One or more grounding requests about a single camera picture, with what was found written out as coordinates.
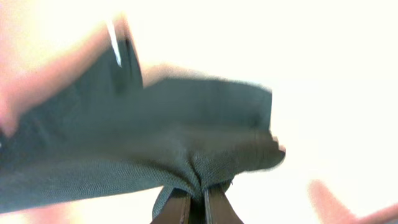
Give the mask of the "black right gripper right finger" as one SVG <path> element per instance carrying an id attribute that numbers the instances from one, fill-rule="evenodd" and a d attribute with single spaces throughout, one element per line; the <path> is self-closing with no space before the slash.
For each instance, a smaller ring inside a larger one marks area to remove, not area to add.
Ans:
<path id="1" fill-rule="evenodd" d="M 243 224 L 219 185 L 205 191 L 206 224 Z"/>

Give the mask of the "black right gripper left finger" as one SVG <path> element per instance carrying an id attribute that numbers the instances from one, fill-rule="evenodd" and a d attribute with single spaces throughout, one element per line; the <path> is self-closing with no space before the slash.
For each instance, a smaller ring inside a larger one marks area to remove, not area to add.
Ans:
<path id="1" fill-rule="evenodd" d="M 173 189 L 162 211 L 150 224 L 188 224 L 190 204 L 190 194 L 180 189 Z"/>

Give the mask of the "black t-shirt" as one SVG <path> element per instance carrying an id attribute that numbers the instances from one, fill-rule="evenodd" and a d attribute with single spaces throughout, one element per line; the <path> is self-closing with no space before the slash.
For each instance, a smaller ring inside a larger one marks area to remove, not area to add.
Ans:
<path id="1" fill-rule="evenodd" d="M 122 19 L 51 49 L 32 23 L 1 23 L 1 212 L 162 187 L 203 223 L 212 189 L 279 165 L 272 94 L 238 82 L 144 86 Z"/>

